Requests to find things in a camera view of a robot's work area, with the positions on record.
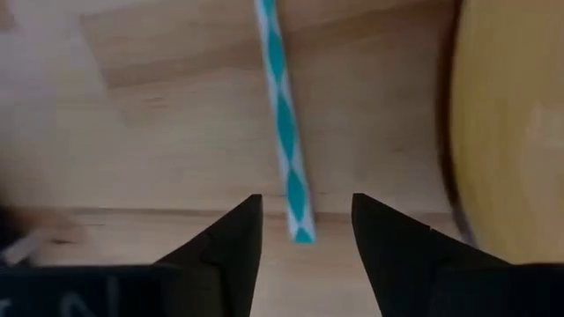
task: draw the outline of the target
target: teal and white straw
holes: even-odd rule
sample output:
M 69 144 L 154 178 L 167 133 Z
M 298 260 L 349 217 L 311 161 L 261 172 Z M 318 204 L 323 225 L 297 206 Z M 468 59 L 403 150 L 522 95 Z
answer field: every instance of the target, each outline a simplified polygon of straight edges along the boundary
M 276 124 L 280 174 L 286 187 L 288 228 L 294 242 L 313 243 L 315 242 L 314 219 L 276 13 L 276 1 L 255 0 L 255 5 L 263 47 L 264 69 Z

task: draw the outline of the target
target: light wood grain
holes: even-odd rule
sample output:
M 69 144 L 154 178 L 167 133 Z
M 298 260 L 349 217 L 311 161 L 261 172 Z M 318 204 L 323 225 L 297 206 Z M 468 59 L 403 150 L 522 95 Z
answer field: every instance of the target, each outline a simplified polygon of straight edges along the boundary
M 210 225 L 216 217 L 165 210 L 81 210 L 83 239 L 42 249 L 49 264 L 151 263 Z M 449 215 L 421 215 L 447 234 Z M 348 217 L 322 221 L 314 246 L 289 241 L 284 219 L 267 217 L 252 316 L 379 316 Z
M 363 191 L 448 212 L 436 163 L 435 0 L 284 1 L 314 207 Z M 2 38 L 6 201 L 227 210 L 262 193 L 280 213 L 274 129 L 252 1 L 11 3 Z
M 456 178 L 479 245 L 512 262 L 564 261 L 563 14 L 562 1 L 464 7 Z

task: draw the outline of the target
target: striped straw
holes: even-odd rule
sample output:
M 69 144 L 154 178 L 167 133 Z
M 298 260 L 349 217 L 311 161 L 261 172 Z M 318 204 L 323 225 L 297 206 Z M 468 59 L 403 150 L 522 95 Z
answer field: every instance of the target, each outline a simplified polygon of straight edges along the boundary
M 276 124 L 278 162 L 286 186 L 288 229 L 297 243 L 315 242 L 315 227 L 293 110 L 275 0 L 255 0 L 263 62 Z

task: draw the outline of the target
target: black pointed object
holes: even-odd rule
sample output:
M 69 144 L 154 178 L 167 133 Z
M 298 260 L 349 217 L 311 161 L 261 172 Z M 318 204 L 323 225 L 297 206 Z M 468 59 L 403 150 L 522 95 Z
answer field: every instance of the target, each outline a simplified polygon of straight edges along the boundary
M 157 261 L 182 268 L 165 298 L 179 316 L 248 317 L 263 234 L 263 199 L 252 195 Z
M 0 315 L 249 317 L 262 223 L 252 195 L 153 265 L 0 269 Z
M 442 268 L 509 265 L 364 194 L 352 197 L 352 227 L 382 317 L 427 316 Z

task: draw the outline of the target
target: yellow object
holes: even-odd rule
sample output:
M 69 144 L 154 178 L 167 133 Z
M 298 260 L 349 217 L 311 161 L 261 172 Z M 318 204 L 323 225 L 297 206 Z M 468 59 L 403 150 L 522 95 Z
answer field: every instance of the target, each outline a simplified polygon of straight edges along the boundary
M 452 82 L 457 186 L 478 245 L 564 261 L 564 1 L 466 1 Z

